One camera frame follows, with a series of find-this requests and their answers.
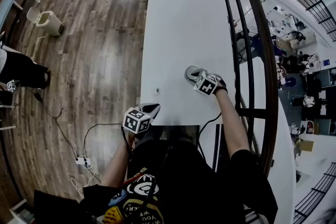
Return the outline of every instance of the forearm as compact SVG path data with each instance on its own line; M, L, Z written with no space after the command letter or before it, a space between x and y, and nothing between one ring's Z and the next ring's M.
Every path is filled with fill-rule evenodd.
M132 146L134 141L133 136L127 136L127 142ZM106 169L101 180L102 186L120 188L125 179L129 156L125 143L119 145L116 153L111 159L108 168Z
M225 140L230 157L238 150L249 151L246 130L227 92L217 91L216 98L222 112Z

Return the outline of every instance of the white trash bin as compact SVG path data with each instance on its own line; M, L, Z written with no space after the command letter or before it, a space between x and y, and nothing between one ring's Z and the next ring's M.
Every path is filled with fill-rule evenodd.
M27 19L41 27L45 32L52 36L60 36L64 28L62 22L53 12L40 12L37 8L31 7L27 13Z

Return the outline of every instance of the blue patch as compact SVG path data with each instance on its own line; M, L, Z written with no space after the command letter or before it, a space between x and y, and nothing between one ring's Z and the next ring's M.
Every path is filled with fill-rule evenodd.
M126 191L124 189L121 190L120 193L116 194L109 202L108 206L112 206L120 202L123 198L126 197Z

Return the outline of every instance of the wrist strap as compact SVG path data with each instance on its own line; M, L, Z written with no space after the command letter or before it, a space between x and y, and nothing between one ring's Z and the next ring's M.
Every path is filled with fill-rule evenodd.
M219 91L219 90L225 90L226 92L228 92L226 87L223 87L223 86L217 86L216 89L214 90L213 94L216 94L217 91Z

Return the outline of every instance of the open lid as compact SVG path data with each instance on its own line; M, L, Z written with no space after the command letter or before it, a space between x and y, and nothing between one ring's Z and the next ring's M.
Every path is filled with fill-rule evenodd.
M36 24L38 23L40 15L41 12L37 8L31 7L27 13L27 19L30 20L32 23Z

